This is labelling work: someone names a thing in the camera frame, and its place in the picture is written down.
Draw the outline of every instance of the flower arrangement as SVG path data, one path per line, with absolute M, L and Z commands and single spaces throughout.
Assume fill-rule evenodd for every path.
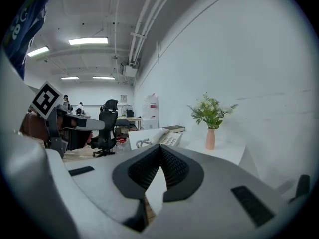
M 221 107 L 220 102 L 215 98 L 210 98 L 208 94 L 204 94 L 202 100 L 195 106 L 188 107 L 192 110 L 191 116 L 196 119 L 199 125 L 204 121 L 208 129 L 219 129 L 221 120 L 225 114 L 231 114 L 233 110 L 238 106 L 238 104 L 233 104 L 229 108 L 224 109 Z

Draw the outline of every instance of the white pipe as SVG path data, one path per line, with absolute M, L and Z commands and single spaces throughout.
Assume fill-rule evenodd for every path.
M 117 56 L 117 51 L 116 51 L 116 26 L 118 24 L 118 7 L 119 7 L 119 0 L 116 3 L 116 10 L 115 10 L 115 26 L 114 26 L 114 52 L 115 56 Z M 119 69 L 118 69 L 118 60 L 115 59 L 116 62 L 116 71 L 118 73 L 118 82 L 120 82 L 120 77 L 119 77 Z
M 145 3 L 142 7 L 142 10 L 141 10 L 141 13 L 139 15 L 139 18 L 138 18 L 138 22 L 136 23 L 136 26 L 135 26 L 135 30 L 134 30 L 134 33 L 137 34 L 139 32 L 139 29 L 140 29 L 140 26 L 142 24 L 142 19 L 144 17 L 144 14 L 150 4 L 150 1 L 151 0 L 145 0 Z M 132 39 L 132 43 L 131 43 L 131 48 L 130 48 L 130 53 L 129 53 L 129 63 L 131 62 L 131 59 L 132 59 L 132 54 L 133 54 L 133 49 L 134 49 L 134 46 L 135 46 L 135 39 L 136 37 L 133 36 L 133 39 Z
M 145 37 L 147 37 L 147 35 L 148 35 L 148 33 L 149 33 L 149 30 L 151 29 L 151 27 L 152 27 L 152 25 L 153 25 L 155 19 L 157 18 L 158 14 L 159 14 L 160 11 L 162 10 L 162 8 L 163 8 L 164 5 L 166 4 L 166 2 L 167 2 L 167 0 L 164 0 L 164 1 L 162 2 L 162 4 L 160 5 L 159 9 L 157 10 L 156 14 L 154 15 L 154 17 L 153 17 L 153 19 L 152 19 L 152 21 L 151 21 L 149 27 L 147 28 L 147 31 L 146 31 L 146 33 L 145 33 Z M 135 63 L 134 63 L 134 65 L 136 64 L 137 58 L 139 57 L 139 54 L 140 54 L 140 51 L 141 51 L 142 46 L 143 46 L 143 44 L 144 44 L 144 41 L 145 41 L 145 38 L 142 39 L 141 45 L 140 45 L 139 47 L 137 46 L 138 52 L 137 52 L 137 55 L 136 55 L 136 57 L 135 57 Z
M 152 7 L 152 9 L 150 11 L 150 14 L 149 14 L 148 18 L 145 21 L 145 24 L 144 24 L 144 27 L 143 27 L 141 35 L 145 35 L 145 32 L 146 32 L 146 30 L 148 28 L 148 25 L 149 25 L 149 23 L 150 23 L 150 21 L 151 21 L 151 19 L 153 17 L 153 14 L 154 14 L 155 10 L 158 8 L 158 5 L 160 4 L 160 2 L 161 2 L 161 0 L 156 0 L 156 2 L 154 3 L 154 5 L 153 5 L 153 7 Z M 135 61 L 136 58 L 137 58 L 138 51 L 139 51 L 140 45 L 142 43 L 142 40 L 143 40 L 143 38 L 139 39 L 138 45 L 136 46 L 136 50 L 135 50 L 135 53 L 134 53 L 134 56 L 133 56 L 133 61 Z

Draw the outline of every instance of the table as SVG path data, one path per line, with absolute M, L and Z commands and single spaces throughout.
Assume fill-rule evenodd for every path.
M 144 140 L 146 138 L 152 139 L 160 131 L 161 128 L 129 132 L 131 149 L 137 149 L 135 143 L 138 140 Z M 240 141 L 232 142 L 224 139 L 217 139 L 215 149 L 207 150 L 205 148 L 205 137 L 199 136 L 198 134 L 191 131 L 183 132 L 182 134 L 183 136 L 178 147 L 197 151 L 214 157 L 223 158 L 236 165 L 239 165 L 246 147 L 246 144 Z M 145 193 L 150 207 L 156 215 L 162 209 L 163 193 L 166 190 L 167 188 L 164 173 L 163 170 L 159 168 L 154 180 Z
M 129 122 L 137 122 L 137 128 L 138 131 L 140 131 L 142 118 L 120 116 L 118 117 L 118 120 L 128 120 Z

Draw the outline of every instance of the white bag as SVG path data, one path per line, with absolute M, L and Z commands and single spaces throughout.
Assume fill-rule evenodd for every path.
M 157 118 L 159 117 L 159 98 L 153 93 L 145 96 L 142 105 L 142 118 Z

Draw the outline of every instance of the white telephone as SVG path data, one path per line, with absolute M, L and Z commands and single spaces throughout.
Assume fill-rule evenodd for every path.
M 149 139 L 145 139 L 143 141 L 137 141 L 136 147 L 137 148 L 142 147 L 143 143 L 151 144 L 151 145 L 159 143 L 159 144 L 170 145 L 170 146 L 178 146 L 181 136 L 182 136 L 181 133 L 173 133 L 167 129 L 164 129 L 158 132 L 151 141 L 149 141 Z

